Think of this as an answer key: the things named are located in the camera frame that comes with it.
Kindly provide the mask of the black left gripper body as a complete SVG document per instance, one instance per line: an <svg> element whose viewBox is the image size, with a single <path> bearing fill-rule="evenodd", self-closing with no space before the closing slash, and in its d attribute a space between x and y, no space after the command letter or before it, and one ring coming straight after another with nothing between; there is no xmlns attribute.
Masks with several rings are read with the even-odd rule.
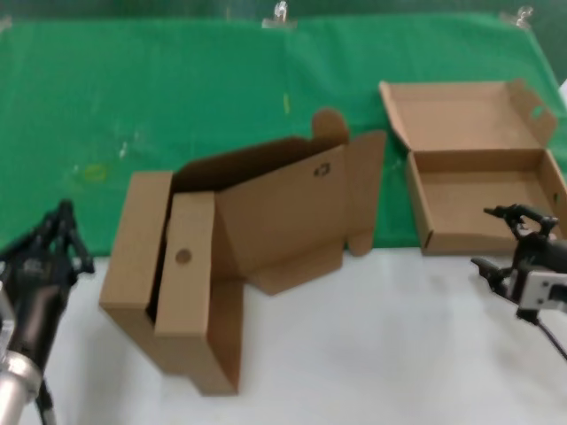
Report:
<svg viewBox="0 0 567 425"><path fill-rule="evenodd" d="M3 255L1 281L16 317L8 350L44 370L74 284L72 260L63 251L29 249Z"/></svg>

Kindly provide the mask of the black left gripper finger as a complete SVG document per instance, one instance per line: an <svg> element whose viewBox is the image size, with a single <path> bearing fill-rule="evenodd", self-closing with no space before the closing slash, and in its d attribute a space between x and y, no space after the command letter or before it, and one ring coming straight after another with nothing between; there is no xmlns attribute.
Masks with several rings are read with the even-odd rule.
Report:
<svg viewBox="0 0 567 425"><path fill-rule="evenodd" d="M59 202L57 208L45 214L33 233L31 249L66 249L67 200Z"/></svg>
<svg viewBox="0 0 567 425"><path fill-rule="evenodd" d="M61 202L61 227L66 247L72 246L76 257L80 261L76 273L94 274L94 260L79 234L74 217L74 205L68 199L64 199Z"/></svg>

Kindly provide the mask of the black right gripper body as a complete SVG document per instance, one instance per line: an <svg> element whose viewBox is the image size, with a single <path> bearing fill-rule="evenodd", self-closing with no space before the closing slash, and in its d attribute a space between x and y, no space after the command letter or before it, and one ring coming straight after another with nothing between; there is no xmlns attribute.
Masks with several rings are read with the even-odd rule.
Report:
<svg viewBox="0 0 567 425"><path fill-rule="evenodd" d="M566 273L566 241L552 239L539 233L529 233L517 239L510 275L514 276L521 264L543 267L558 274Z"/></svg>

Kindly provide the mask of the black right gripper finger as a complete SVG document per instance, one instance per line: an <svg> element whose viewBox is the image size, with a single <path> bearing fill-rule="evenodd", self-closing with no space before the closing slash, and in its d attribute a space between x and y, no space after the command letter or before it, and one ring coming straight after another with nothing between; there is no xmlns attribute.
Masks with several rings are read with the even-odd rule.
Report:
<svg viewBox="0 0 567 425"><path fill-rule="evenodd" d="M515 273L513 267L498 267L482 258L472 258L470 261L478 267L479 276L486 280L492 293L508 301L516 302L511 296L508 284L505 283Z"/></svg>
<svg viewBox="0 0 567 425"><path fill-rule="evenodd" d="M530 234L549 238L552 230L558 224L556 217L542 214L528 205L497 205L494 208L485 208L484 213L504 220L516 240L520 240ZM538 224L539 229L533 230L527 227L525 219Z"/></svg>

